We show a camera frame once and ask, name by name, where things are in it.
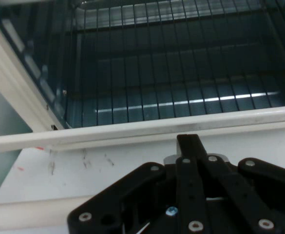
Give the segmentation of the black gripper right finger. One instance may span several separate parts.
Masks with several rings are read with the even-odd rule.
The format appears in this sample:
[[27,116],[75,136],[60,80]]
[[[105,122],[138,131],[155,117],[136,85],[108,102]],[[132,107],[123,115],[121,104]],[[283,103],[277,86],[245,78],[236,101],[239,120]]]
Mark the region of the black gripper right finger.
[[190,142],[199,166],[237,213],[242,231],[285,234],[285,168],[249,157],[232,169],[221,157],[209,156],[198,135]]

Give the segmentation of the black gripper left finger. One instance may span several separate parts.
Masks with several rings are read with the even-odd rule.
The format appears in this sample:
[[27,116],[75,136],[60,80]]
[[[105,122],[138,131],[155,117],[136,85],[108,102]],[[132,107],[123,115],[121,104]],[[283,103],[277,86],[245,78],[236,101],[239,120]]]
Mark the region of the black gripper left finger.
[[71,211],[71,234],[187,234],[207,220],[197,160],[206,155],[198,135],[177,136],[173,164],[147,162]]

